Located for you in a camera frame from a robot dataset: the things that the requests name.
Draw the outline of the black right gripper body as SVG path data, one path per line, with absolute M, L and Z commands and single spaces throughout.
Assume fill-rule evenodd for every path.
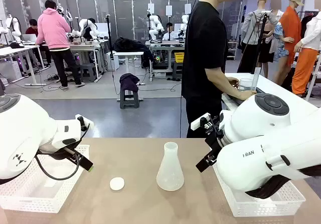
M 208 133 L 208 136 L 205 138 L 205 142 L 210 147 L 209 156 L 217 157 L 221 149 L 223 148 L 222 138 L 224 137 L 222 131 L 212 131 Z

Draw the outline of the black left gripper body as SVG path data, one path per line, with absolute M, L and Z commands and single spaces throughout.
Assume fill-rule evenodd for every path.
M 77 144 L 64 145 L 62 148 L 53 146 L 52 144 L 45 144 L 39 147 L 37 154 L 49 155 L 55 160 L 79 160 L 80 154 L 75 150 Z

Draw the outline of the person's right hand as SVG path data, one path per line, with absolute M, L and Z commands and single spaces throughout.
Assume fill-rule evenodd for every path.
M 246 90 L 246 91 L 240 91 L 239 93 L 240 93 L 240 95 L 239 95 L 239 99 L 240 100 L 247 100 L 251 96 L 255 95 L 257 93 L 257 91 L 255 91 L 255 90 Z

